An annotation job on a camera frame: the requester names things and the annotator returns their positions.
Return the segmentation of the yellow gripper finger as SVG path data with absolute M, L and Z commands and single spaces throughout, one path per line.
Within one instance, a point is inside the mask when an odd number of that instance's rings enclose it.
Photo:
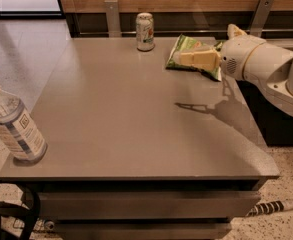
M 213 47 L 202 46 L 175 52 L 173 61 L 182 66 L 212 72 L 219 67 L 220 55 Z
M 240 29 L 237 25 L 235 24 L 229 24 L 227 28 L 227 35 L 229 39 L 233 39 L 237 36 L 246 36 L 247 33 Z

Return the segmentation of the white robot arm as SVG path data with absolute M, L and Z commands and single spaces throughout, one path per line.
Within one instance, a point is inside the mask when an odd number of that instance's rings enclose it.
M 272 105 L 293 117 L 293 51 L 247 34 L 234 24 L 228 40 L 207 45 L 180 36 L 171 51 L 170 67 L 199 70 L 220 79 L 226 74 L 255 85 Z

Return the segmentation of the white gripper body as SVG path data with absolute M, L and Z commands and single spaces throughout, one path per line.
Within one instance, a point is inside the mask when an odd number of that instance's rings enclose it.
M 220 51 L 222 72 L 236 80 L 243 80 L 247 59 L 258 46 L 265 42 L 265 39 L 251 35 L 236 36 L 227 40 Z

